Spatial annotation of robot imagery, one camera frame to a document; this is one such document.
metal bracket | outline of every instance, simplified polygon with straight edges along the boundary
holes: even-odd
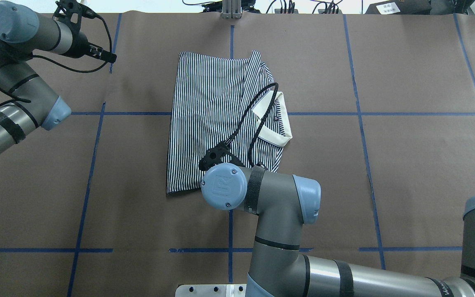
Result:
[[[180,285],[175,297],[245,297],[246,284]]]
[[[241,0],[223,0],[222,19],[241,19]]]

striped shirt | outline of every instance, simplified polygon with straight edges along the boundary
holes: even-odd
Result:
[[[199,160],[206,150],[234,132],[249,102],[257,92],[273,82],[269,68],[261,62],[257,51],[253,51],[249,59],[215,58],[192,52],[179,55],[170,123],[166,194],[200,188],[204,172],[198,168]],[[284,135],[279,118],[280,106],[276,99],[265,126]],[[256,121],[256,115],[249,111],[230,145],[232,154],[247,167],[247,151],[256,132]],[[262,162],[269,171],[276,172],[282,151],[282,147],[258,138],[252,151],[252,162]]]

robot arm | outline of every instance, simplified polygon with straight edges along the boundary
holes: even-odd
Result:
[[[302,226],[320,208],[315,180],[222,163],[201,185],[213,207],[258,215],[247,297],[475,297],[475,197],[467,203],[462,261],[472,269],[443,281],[300,254]]]
[[[0,154],[39,126],[51,130],[71,114],[63,99],[28,66],[26,61],[35,57],[33,50],[71,58],[87,55],[103,60],[102,66],[116,60],[115,54],[89,43],[80,32],[81,17],[101,19],[99,15],[76,0],[56,3],[57,21],[23,5],[0,1],[0,91],[12,98],[0,104]],[[71,22],[73,14],[77,23]]]

